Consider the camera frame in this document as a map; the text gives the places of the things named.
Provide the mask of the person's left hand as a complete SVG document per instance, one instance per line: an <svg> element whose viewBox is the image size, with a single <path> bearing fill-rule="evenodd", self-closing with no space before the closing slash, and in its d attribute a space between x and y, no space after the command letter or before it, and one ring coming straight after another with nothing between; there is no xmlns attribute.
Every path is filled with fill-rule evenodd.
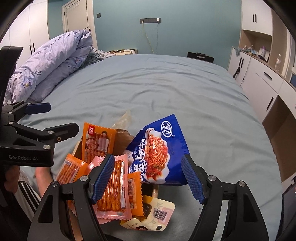
<svg viewBox="0 0 296 241"><path fill-rule="evenodd" d="M18 180L20 176L20 167L11 166L5 173L4 187L7 191L15 194L18 189Z"/></svg>

